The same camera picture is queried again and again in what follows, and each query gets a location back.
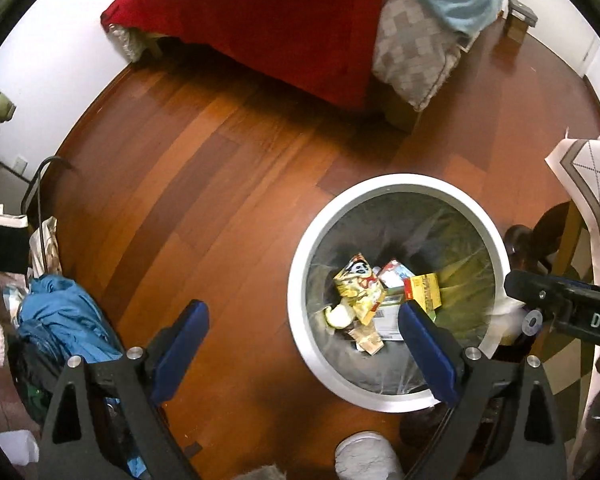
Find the yellow cigarette box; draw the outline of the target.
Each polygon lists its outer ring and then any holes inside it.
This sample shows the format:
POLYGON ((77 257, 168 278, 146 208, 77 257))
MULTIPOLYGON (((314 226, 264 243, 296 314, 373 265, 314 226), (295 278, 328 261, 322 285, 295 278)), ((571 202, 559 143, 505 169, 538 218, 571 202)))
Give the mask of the yellow cigarette box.
POLYGON ((416 301, 425 312, 434 312, 442 306, 437 275, 415 275, 404 281, 405 298, 416 301))

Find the blue white milk carton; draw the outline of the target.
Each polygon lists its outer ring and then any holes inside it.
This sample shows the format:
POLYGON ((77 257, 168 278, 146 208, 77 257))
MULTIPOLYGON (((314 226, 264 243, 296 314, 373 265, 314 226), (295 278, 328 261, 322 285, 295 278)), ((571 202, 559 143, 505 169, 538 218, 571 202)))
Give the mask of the blue white milk carton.
POLYGON ((407 266, 396 259, 390 260, 378 274, 386 289, 402 289, 404 283, 414 276, 415 274, 407 266))

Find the yellow fruit peel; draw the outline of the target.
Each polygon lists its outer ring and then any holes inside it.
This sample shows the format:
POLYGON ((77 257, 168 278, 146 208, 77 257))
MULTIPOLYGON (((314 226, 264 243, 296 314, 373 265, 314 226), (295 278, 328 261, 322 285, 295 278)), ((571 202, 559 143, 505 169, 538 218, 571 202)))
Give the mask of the yellow fruit peel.
POLYGON ((334 330, 344 330, 356 319, 353 309, 347 304, 337 304, 335 307, 327 306, 324 309, 326 324, 334 330))

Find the yellow panda snack bag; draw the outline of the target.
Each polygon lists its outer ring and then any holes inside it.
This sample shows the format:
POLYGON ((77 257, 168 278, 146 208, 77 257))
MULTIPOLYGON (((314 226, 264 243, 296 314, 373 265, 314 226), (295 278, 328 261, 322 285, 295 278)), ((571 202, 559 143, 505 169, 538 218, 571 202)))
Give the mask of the yellow panda snack bag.
POLYGON ((360 323, 369 326, 385 299, 386 290, 364 256, 353 256, 334 276, 334 283, 360 323))

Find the green cardboard box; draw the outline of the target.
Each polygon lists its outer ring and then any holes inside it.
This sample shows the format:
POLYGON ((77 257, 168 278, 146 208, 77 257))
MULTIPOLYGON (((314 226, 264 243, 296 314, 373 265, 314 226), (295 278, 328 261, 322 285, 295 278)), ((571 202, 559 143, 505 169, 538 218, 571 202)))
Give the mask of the green cardboard box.
MULTIPOLYGON (((392 292, 382 304, 378 307, 373 318, 376 332, 384 341, 402 341, 398 324, 398 314, 406 301, 404 292, 392 292)), ((437 317, 436 310, 441 307, 440 292, 425 292, 422 295, 424 306, 422 307, 427 315, 434 321, 437 317)))

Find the white round trash bin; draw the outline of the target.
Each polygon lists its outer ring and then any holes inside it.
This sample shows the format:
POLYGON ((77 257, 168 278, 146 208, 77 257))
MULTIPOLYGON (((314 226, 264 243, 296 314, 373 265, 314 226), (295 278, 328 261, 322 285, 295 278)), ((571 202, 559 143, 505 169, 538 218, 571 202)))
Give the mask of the white round trash bin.
MULTIPOLYGON (((344 330, 326 324, 324 309, 347 302, 334 276, 357 254, 377 276, 392 259, 415 275, 436 274, 442 306, 434 324, 487 358, 520 308, 504 290, 510 265, 501 235, 468 194, 420 174, 385 174, 348 188, 301 237, 289 272, 287 314, 294 343, 313 375, 359 408, 407 413, 438 401, 403 341, 383 340, 384 348, 370 356, 347 334, 357 320, 344 330)), ((404 287, 385 290, 386 297, 405 294, 404 287)))

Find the brown cracker wrapper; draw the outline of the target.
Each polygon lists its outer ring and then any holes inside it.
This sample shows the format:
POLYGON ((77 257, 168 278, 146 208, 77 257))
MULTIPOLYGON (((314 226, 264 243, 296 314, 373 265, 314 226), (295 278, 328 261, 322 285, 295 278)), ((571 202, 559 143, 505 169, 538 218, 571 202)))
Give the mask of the brown cracker wrapper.
POLYGON ((354 340, 358 348, 370 356, 374 356, 384 348, 384 342, 374 326, 358 324, 348 330, 347 334, 354 340))

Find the blue cloth on floor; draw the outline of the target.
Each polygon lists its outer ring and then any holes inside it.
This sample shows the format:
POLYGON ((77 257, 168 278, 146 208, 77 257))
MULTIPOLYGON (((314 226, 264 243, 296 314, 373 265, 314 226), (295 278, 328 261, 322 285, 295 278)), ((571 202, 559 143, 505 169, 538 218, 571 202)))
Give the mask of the blue cloth on floor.
POLYGON ((29 416, 42 428, 68 359, 87 364, 120 359, 124 348, 105 315, 70 278, 45 274, 31 281, 9 344, 12 378, 29 416))

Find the white patterned table cloth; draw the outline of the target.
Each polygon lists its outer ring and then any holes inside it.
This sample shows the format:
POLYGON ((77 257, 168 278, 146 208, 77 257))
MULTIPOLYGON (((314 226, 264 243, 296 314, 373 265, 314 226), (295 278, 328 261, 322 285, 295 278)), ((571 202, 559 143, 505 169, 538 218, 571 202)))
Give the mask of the white patterned table cloth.
MULTIPOLYGON (((574 246, 562 248, 555 264, 573 269, 581 281, 600 286, 600 138, 561 140, 545 161, 579 214, 577 222, 567 223, 574 231, 574 246)), ((584 364, 588 371, 581 391, 582 414, 569 456, 573 478, 581 477, 600 452, 600 344, 584 364)))

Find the small wooden stool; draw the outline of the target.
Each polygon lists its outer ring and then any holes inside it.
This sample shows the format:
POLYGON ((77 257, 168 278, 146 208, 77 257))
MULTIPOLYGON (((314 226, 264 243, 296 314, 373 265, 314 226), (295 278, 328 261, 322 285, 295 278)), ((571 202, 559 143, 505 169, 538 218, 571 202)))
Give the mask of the small wooden stool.
POLYGON ((519 0, 508 0, 507 15, 504 25, 504 35, 523 44, 529 28, 536 26, 538 17, 534 11, 519 0))

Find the wooden bed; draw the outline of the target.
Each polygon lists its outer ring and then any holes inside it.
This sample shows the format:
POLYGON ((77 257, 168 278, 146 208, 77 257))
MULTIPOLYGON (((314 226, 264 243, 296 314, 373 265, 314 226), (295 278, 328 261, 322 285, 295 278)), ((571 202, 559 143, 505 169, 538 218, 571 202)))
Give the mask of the wooden bed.
POLYGON ((100 22, 131 61, 203 44, 346 110, 408 128, 504 0, 114 0, 100 22))

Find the red bed sheet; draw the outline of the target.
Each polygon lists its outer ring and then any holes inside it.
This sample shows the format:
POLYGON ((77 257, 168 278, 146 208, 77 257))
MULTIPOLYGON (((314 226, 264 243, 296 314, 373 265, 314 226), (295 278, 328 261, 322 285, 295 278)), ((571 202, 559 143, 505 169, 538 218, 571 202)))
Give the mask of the red bed sheet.
POLYGON ((119 25, 208 44, 346 110, 364 110, 382 0, 114 0, 119 25))

